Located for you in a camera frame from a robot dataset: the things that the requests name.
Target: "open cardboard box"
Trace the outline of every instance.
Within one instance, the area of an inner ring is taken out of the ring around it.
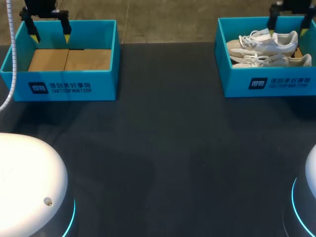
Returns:
[[[16,34],[15,101],[116,99],[120,46],[115,20],[70,21],[69,43],[65,41],[60,21],[34,23],[40,43],[28,35],[24,22]],[[0,73],[10,88],[11,48]]]
[[[28,72],[109,70],[110,49],[36,49]]]

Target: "white robot dome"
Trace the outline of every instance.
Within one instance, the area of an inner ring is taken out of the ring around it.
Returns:
[[[30,236],[61,206],[68,186],[65,164],[47,143],[0,133],[0,236]]]
[[[308,186],[316,198],[316,145],[312,148],[309,155],[307,156],[305,174]]]

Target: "blue led light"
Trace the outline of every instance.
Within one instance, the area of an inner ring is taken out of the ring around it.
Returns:
[[[76,201],[74,200],[74,212],[73,212],[73,216],[72,216],[72,218],[71,218],[71,221],[70,221],[70,223],[69,223],[68,228],[66,229],[66,232],[63,234],[62,237],[65,237],[66,234],[68,234],[68,232],[69,232],[69,230],[70,230],[70,227],[71,227],[71,225],[72,225],[72,223],[73,223],[73,221],[74,221],[74,218],[75,218],[75,211],[76,211]]]
[[[310,232],[310,230],[307,229],[307,227],[304,225],[304,223],[303,223],[303,221],[301,220],[301,218],[298,216],[297,211],[296,211],[296,208],[295,208],[295,205],[294,205],[293,193],[294,193],[294,185],[295,185],[296,179],[294,180],[293,187],[292,187],[292,205],[293,205],[293,209],[294,209],[294,212],[295,212],[295,214],[296,214],[297,219],[300,221],[300,223],[302,224],[302,226],[304,227],[304,229],[305,229],[312,237],[315,237],[315,236],[312,234],[312,232]]]

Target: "brown cardboard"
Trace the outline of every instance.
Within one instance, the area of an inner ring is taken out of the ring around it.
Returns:
[[[297,50],[295,51],[295,58],[301,58],[303,57],[302,52],[299,47],[297,47]]]
[[[65,71],[108,70],[110,49],[69,50]]]
[[[36,49],[28,71],[63,71],[68,51],[68,49]]]

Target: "black table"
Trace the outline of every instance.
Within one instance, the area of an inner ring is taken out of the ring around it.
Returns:
[[[224,98],[213,43],[121,50],[115,102],[14,102],[0,114],[1,132],[63,158],[79,236],[283,236],[284,198],[316,144],[315,98]]]

